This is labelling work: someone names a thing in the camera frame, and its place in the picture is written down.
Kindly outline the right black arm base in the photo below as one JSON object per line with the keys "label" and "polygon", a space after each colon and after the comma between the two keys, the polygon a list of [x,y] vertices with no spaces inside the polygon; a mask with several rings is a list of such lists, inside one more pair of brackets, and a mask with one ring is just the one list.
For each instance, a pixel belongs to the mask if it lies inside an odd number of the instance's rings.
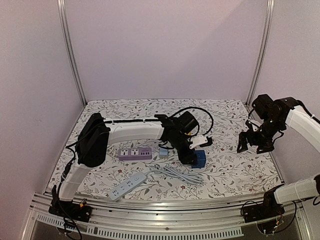
{"label": "right black arm base", "polygon": [[272,198],[264,198],[262,203],[247,201],[240,209],[240,215],[244,218],[245,223],[282,216],[284,213],[284,207]]}

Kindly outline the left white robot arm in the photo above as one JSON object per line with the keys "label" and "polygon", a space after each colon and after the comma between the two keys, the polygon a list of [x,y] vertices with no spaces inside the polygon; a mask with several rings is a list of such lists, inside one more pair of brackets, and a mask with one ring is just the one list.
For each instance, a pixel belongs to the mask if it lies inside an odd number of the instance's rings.
{"label": "left white robot arm", "polygon": [[104,120],[100,113],[92,114],[77,141],[70,144],[74,156],[56,188],[55,209],[63,217],[74,213],[72,202],[78,187],[93,168],[106,160],[108,146],[115,143],[144,139],[169,142],[183,165],[196,164],[189,133],[198,126],[198,121],[188,111],[179,117],[156,114],[152,119]]}

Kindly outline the grey-blue power strip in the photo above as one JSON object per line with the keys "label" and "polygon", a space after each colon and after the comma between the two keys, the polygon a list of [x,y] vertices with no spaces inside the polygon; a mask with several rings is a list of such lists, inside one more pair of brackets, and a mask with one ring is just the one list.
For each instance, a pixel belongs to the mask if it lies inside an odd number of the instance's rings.
{"label": "grey-blue power strip", "polygon": [[138,172],[110,190],[108,196],[112,201],[118,201],[120,198],[139,187],[146,180],[147,176],[142,172]]}

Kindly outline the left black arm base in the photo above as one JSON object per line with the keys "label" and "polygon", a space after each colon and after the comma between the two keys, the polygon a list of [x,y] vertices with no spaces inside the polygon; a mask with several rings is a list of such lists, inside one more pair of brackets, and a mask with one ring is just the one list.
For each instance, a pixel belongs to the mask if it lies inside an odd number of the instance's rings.
{"label": "left black arm base", "polygon": [[88,223],[92,210],[93,208],[86,204],[57,200],[51,202],[48,212],[59,217]]}

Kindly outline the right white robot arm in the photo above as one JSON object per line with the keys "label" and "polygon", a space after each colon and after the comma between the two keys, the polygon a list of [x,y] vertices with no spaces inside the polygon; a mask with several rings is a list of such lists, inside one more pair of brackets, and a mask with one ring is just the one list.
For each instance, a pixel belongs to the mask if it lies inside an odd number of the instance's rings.
{"label": "right white robot arm", "polygon": [[283,183],[264,192],[258,208],[262,218],[285,203],[320,196],[320,121],[301,100],[257,95],[245,127],[238,135],[237,153],[249,148],[256,154],[272,153],[284,176]]}

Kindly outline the blue cube plug adapter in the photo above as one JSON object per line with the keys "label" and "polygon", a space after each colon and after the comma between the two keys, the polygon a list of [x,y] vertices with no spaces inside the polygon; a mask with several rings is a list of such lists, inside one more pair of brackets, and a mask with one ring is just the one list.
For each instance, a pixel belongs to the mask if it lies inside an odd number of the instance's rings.
{"label": "blue cube plug adapter", "polygon": [[205,165],[206,165],[206,161],[207,161],[205,151],[204,150],[195,150],[194,153],[196,155],[197,161],[196,161],[195,164],[191,165],[191,168],[192,169],[202,169],[202,168],[204,168]]}

